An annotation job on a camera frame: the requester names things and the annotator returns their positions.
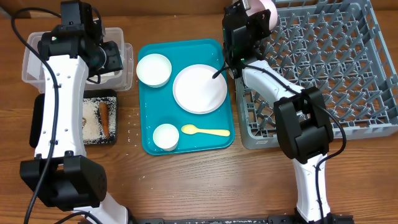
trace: black tray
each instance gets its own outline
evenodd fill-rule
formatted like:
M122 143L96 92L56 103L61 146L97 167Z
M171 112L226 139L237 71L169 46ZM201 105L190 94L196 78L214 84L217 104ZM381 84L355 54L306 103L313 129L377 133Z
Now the black tray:
M85 91L83 95L84 99L90 98L102 98L102 97L116 97L116 129L114 137L109 137L109 139L101 140L99 143L90 145L102 145L102 144L114 144L118 138L118 111L119 111L119 101L118 95L114 90L90 90ZM29 145L33 148L37 147L40 138L40 132L42 130L43 123L43 112L44 112L44 93L40 94L35 99L35 105L33 109L32 116L32 126L30 127L30 139Z

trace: yellow spoon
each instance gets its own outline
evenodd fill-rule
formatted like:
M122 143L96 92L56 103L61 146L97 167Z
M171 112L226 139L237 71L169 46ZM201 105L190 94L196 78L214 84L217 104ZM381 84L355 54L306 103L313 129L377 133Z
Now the yellow spoon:
M195 125L187 124L182 126L181 131L185 134L196 134L196 133L204 133L204 134L212 134L217 136L228 137L231 133L228 130L217 130L217 129L199 129L195 127Z

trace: gray dish rack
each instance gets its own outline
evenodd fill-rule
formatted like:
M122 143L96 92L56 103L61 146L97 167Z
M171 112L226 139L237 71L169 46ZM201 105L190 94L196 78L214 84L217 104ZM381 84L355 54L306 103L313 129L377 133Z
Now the gray dish rack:
M323 93L348 139L398 131L398 76L370 0L276 0L279 23L262 41L270 66ZM243 145L278 147L273 105L237 79ZM336 138L341 132L333 124Z

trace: teal tray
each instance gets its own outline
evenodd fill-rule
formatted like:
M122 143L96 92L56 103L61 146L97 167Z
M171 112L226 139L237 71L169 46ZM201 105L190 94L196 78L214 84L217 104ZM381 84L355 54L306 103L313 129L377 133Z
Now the teal tray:
M174 79L184 68L195 64L205 64L216 69L223 66L221 45L213 39L151 44L140 50L138 61L149 54L166 56L172 64L172 74L167 84L160 88L151 88L139 82L142 146L145 151L161 156L224 149L231 145L235 138L235 131L229 92L224 103L217 110L201 115L186 112L173 97ZM155 128L165 123L174 125L180 132L178 146L171 152L158 148L152 139ZM194 124L198 128L205 129L228 129L231 135L229 137L200 133L187 135L181 132L181 127L186 124Z

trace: wooden tabletop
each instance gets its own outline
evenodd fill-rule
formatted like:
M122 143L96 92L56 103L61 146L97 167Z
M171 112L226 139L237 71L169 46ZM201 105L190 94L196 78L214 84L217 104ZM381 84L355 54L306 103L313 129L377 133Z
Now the wooden tabletop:
M392 22L398 21L398 13L376 14L398 65L398 24ZM222 43L222 17L106 17L104 22L106 27L122 28L136 64L138 51L147 44L202 38ZM22 19L17 27L27 39L30 33L51 30L59 22ZM19 177L19 163L33 159L29 133L39 93L21 80L24 46L12 33L9 20L1 20L0 28L0 223L22 223L32 191ZM228 81L233 93L234 83ZM229 148L160 157L148 155L141 146L137 82L118 96L117 143L86 150L88 158L105 168L108 192L137 218L267 217L294 212L297 189L292 161L279 148L242 146L233 94L236 136ZM342 155L327 162L327 195L333 213L354 215L356 223L398 222L397 136L349 141ZM330 146L335 152L341 141ZM53 223L65 215L38 200L31 223Z

